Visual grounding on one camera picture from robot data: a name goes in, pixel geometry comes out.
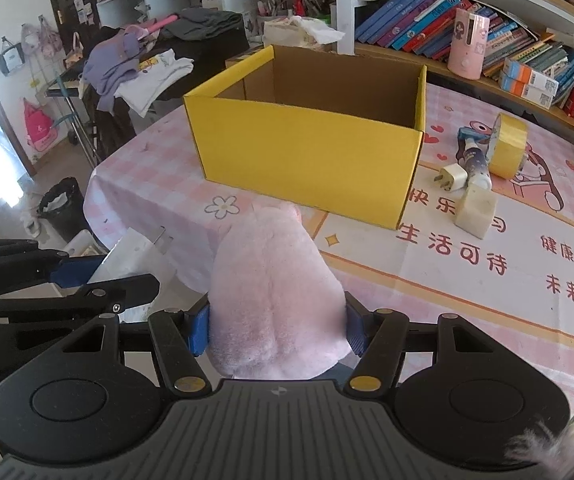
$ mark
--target tablecloth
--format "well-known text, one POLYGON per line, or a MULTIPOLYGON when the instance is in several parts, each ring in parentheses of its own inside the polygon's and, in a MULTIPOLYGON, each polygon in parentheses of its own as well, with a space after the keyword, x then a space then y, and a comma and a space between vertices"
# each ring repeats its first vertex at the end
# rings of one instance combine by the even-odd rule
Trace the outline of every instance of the tablecloth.
MULTIPOLYGON (((500 110, 427 85, 427 133, 402 229, 395 232, 301 207, 303 223, 346 290, 370 310, 392 307, 412 321, 454 311, 531 362, 574 407, 574 145, 535 124, 529 160, 510 181, 485 240, 456 228, 459 193, 433 184, 436 168, 460 156, 461 126, 490 133, 500 110)), ((112 247, 131 227, 165 229, 177 275, 204 292, 219 241, 252 203, 278 200, 207 182, 184 108, 178 108, 97 167, 84 211, 112 247)), ((430 365, 409 355, 403 377, 430 365)))

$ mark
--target hanging bag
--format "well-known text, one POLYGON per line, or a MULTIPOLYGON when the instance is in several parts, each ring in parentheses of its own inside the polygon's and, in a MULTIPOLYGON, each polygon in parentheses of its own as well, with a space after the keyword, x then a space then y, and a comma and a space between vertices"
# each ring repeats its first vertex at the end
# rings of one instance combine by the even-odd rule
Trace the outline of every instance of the hanging bag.
POLYGON ((74 32, 74 38, 72 39, 72 51, 65 58, 65 68, 71 67, 74 63, 77 63, 83 59, 83 44, 80 43, 80 36, 78 32, 74 32))
POLYGON ((39 30, 29 23, 23 23, 20 28, 20 46, 23 54, 33 56, 41 46, 39 30))
POLYGON ((38 17, 38 21, 41 25, 41 51, 43 56, 45 56, 47 59, 51 59, 56 55, 57 52, 62 50, 61 37, 58 32, 49 26, 49 23, 47 23, 45 17, 42 14, 38 17))
POLYGON ((54 121, 27 99, 23 99, 23 102, 25 105, 27 143, 37 152, 44 152, 58 136, 58 132, 52 128, 54 121))
POLYGON ((2 42, 0 71, 7 76, 25 64, 25 54, 23 54, 23 48, 20 43, 11 44, 11 41, 5 36, 2 37, 2 42))

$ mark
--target trash can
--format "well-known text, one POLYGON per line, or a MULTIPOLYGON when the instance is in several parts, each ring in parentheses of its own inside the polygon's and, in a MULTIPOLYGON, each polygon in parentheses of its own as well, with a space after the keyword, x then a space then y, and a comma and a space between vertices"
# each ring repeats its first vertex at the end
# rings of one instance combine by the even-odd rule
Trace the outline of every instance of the trash can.
POLYGON ((66 243, 83 229, 91 231, 83 215, 83 195, 72 176, 53 186, 38 205, 38 217, 48 221, 66 243))

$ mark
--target yellow tape roll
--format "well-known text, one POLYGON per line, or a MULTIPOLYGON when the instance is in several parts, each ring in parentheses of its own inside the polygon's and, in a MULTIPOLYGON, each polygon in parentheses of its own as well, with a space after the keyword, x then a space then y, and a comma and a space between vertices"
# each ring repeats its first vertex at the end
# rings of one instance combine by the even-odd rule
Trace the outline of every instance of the yellow tape roll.
POLYGON ((520 169, 526 148, 525 123, 510 115, 498 114, 486 154, 489 171, 503 178, 513 178, 520 169))

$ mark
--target pink stuffed animal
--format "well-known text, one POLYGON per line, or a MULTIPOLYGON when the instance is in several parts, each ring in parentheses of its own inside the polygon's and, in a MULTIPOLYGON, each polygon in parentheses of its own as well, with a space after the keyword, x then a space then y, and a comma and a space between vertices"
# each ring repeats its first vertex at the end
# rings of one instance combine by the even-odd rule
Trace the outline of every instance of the pink stuffed animal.
POLYGON ((216 253, 209 304, 209 360, 224 376, 305 380, 351 351, 343 286, 292 204, 234 222, 216 253))

